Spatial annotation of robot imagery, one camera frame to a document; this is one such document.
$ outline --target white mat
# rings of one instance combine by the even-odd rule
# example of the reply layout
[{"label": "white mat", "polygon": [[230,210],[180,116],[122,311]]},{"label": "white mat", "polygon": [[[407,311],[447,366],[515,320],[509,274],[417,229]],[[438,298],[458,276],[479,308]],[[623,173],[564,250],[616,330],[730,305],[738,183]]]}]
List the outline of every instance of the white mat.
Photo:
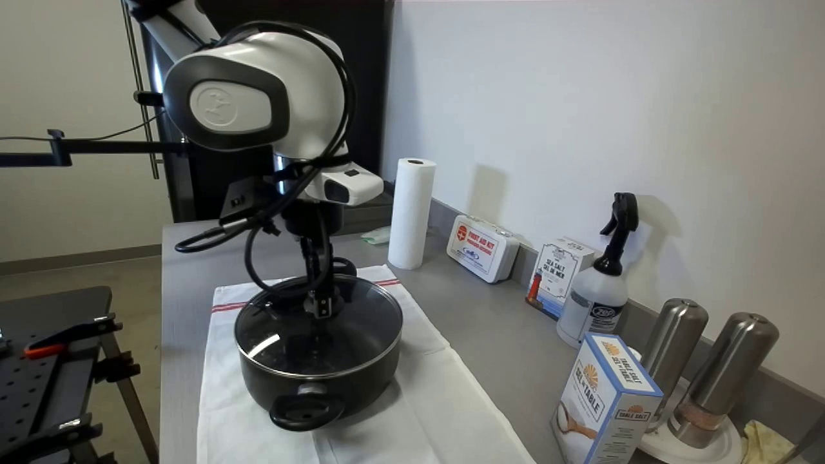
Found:
[{"label": "white mat", "polygon": [[394,384],[363,412],[311,433],[275,428],[248,395],[234,316],[257,288],[213,290],[204,355],[199,464],[518,464],[533,461],[457,350],[386,266],[362,268],[404,311]]}]

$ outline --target white paper towel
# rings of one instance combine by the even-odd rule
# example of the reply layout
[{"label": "white paper towel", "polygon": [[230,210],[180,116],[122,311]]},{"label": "white paper towel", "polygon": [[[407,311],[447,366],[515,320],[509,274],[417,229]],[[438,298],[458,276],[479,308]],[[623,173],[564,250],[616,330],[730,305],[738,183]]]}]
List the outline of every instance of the white paper towel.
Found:
[{"label": "white paper towel", "polygon": [[358,268],[402,306],[394,384],[363,412],[311,433],[275,428],[248,395],[234,348],[234,316],[253,284],[213,290],[204,352],[199,464],[528,464],[510,423],[458,352],[394,281],[386,266]]},{"label": "white paper towel", "polygon": [[433,181],[435,163],[422,158],[398,163],[386,257],[398,268],[417,268],[422,259]]}]

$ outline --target paper towel roll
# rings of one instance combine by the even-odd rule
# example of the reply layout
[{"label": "paper towel roll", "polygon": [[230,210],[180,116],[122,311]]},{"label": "paper towel roll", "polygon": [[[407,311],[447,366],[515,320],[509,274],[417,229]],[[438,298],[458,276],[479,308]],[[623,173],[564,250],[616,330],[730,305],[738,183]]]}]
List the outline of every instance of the paper towel roll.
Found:
[{"label": "paper towel roll", "polygon": [[427,238],[435,163],[402,158],[394,174],[390,256],[398,268],[417,268]]}]

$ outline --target bottle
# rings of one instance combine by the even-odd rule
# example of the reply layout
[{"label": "bottle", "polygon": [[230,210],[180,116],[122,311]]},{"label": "bottle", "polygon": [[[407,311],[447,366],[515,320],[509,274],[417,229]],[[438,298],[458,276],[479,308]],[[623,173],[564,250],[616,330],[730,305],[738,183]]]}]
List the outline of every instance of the bottle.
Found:
[{"label": "bottle", "polygon": [[616,192],[610,221],[601,235],[610,235],[609,247],[594,268],[578,274],[569,284],[558,333],[569,346],[581,346],[585,333],[614,333],[626,306],[626,288],[621,281],[621,253],[630,231],[640,227],[640,209],[635,192]]}]

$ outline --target white box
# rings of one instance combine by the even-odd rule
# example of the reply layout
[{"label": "white box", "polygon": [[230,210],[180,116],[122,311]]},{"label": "white box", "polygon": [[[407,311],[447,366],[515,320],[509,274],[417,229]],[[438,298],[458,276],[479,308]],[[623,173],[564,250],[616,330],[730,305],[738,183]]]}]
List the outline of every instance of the white box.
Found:
[{"label": "white box", "polygon": [[573,276],[591,268],[596,257],[596,247],[569,238],[546,243],[536,257],[525,301],[560,320]]},{"label": "white box", "polygon": [[518,256],[518,238],[458,213],[447,243],[447,256],[458,259],[481,281],[496,284],[510,279]]},{"label": "white box", "polygon": [[551,428],[567,464],[626,464],[663,391],[616,334],[585,334]]}]

